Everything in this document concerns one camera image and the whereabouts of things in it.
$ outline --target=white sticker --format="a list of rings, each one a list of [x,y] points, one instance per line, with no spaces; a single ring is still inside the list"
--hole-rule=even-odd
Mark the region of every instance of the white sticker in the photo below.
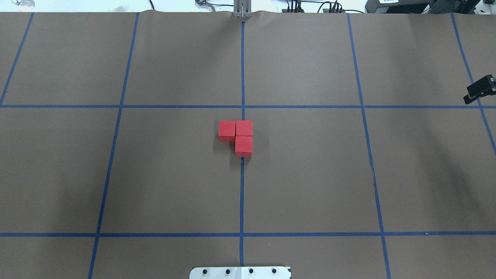
[[[389,10],[389,7],[380,7],[375,9],[375,13],[386,13]]]

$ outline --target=black clip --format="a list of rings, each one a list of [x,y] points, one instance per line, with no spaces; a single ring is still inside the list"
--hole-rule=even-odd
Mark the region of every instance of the black clip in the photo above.
[[[467,87],[468,95],[463,97],[465,104],[488,95],[496,95],[496,82],[493,75],[488,74]]]

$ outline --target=vertical blue line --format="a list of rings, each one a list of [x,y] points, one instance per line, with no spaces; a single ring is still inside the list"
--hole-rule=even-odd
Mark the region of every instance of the vertical blue line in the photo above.
[[[245,119],[245,22],[241,23],[241,119]],[[245,265],[245,158],[241,157],[240,174],[240,266]]]
[[[350,14],[347,14],[347,17],[348,17],[348,29],[350,31],[350,41],[351,41],[351,50],[352,50],[352,54],[353,54],[353,63],[355,65],[355,75],[357,78],[358,96],[360,98],[360,106],[362,109],[362,120],[364,122],[365,139],[367,141],[367,150],[369,152],[369,164],[371,166],[372,177],[373,177],[373,188],[374,188],[374,193],[375,193],[375,206],[377,208],[377,218],[379,220],[379,228],[380,228],[381,240],[382,240],[382,253],[384,255],[384,264],[386,267],[387,278],[391,279],[391,271],[389,268],[389,258],[387,255],[386,237],[384,235],[384,225],[382,223],[382,213],[381,213],[380,202],[379,202],[379,191],[377,189],[377,179],[375,178],[375,169],[373,166],[372,148],[371,148],[371,142],[370,142],[370,138],[369,138],[369,128],[367,126],[367,118],[365,116],[365,106],[364,106],[364,99],[363,99],[363,95],[362,95],[362,85],[360,84],[360,75],[358,72],[357,54],[355,52],[355,42],[353,40],[353,30],[352,30],[352,26],[351,26]]]
[[[460,53],[462,54],[463,63],[465,63],[465,68],[467,69],[470,83],[474,83],[474,79],[472,77],[472,72],[470,71],[470,67],[468,66],[467,58],[465,57],[465,52],[463,51],[462,42],[460,40],[460,34],[458,33],[458,27],[456,27],[455,14],[453,12],[451,13],[451,21],[453,22],[453,28],[455,29],[456,40],[458,41],[458,47],[460,48]],[[489,141],[491,142],[491,145],[493,146],[493,151],[496,155],[495,140],[493,138],[493,134],[491,133],[491,129],[489,128],[489,123],[488,123],[488,120],[486,118],[486,114],[484,112],[484,109],[482,107],[482,103],[481,103],[480,99],[477,100],[477,104],[479,105],[479,110],[481,111],[482,120],[484,121],[484,125],[486,126],[486,130],[488,131]]]
[[[120,102],[120,106],[119,106],[119,113],[117,114],[116,128],[114,130],[114,139],[112,140],[112,149],[110,151],[109,166],[107,168],[107,176],[105,178],[105,186],[103,189],[102,203],[100,205],[100,214],[98,216],[98,224],[97,224],[97,229],[96,229],[95,242],[93,244],[93,253],[91,255],[91,263],[90,263],[90,269],[89,269],[89,273],[88,273],[88,279],[91,279],[93,277],[93,269],[95,268],[96,252],[98,250],[98,241],[100,240],[100,231],[102,229],[103,212],[105,210],[105,201],[107,200],[107,191],[109,189],[110,172],[112,170],[112,164],[114,162],[114,154],[115,154],[115,150],[116,150],[117,136],[119,134],[119,126],[121,124],[121,115],[122,115],[122,111],[123,111],[125,90],[126,90],[126,86],[127,86],[127,78],[129,76],[129,68],[131,67],[132,51],[134,49],[134,40],[136,38],[136,30],[138,28],[138,19],[139,19],[139,13],[136,13],[136,18],[134,20],[134,29],[132,32],[131,47],[129,48],[129,56],[127,59],[127,66],[126,66],[126,70],[125,70],[123,90],[121,93],[121,102]]]
[[[26,41],[26,37],[28,36],[28,31],[29,27],[31,27],[31,23],[33,22],[33,17],[34,13],[31,13],[31,16],[29,17],[28,25],[26,26],[26,30],[24,31],[24,35],[22,36],[21,44],[19,45],[19,49],[17,50],[17,54],[15,55],[14,62],[12,63],[12,67],[10,68],[10,73],[8,74],[7,77],[7,82],[5,83],[5,86],[3,87],[3,92],[0,97],[0,105],[3,103],[3,99],[5,99],[5,94],[7,94],[8,90],[8,85],[10,84],[10,79],[12,78],[12,75],[14,74],[15,70],[15,65],[17,64],[17,60],[19,59],[19,55],[21,54],[22,47],[24,46],[24,42]]]

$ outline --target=clear glass object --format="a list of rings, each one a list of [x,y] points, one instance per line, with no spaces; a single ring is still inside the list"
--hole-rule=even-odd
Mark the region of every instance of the clear glass object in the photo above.
[[[34,0],[11,0],[16,4],[19,11],[30,11],[34,8]]]

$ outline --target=red cube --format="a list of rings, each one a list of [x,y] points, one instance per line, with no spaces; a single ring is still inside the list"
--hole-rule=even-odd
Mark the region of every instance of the red cube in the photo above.
[[[234,152],[236,157],[251,157],[253,154],[253,137],[236,136]]]
[[[236,121],[219,122],[219,140],[220,141],[236,140]]]
[[[253,121],[252,120],[237,120],[236,121],[236,136],[253,137]]]

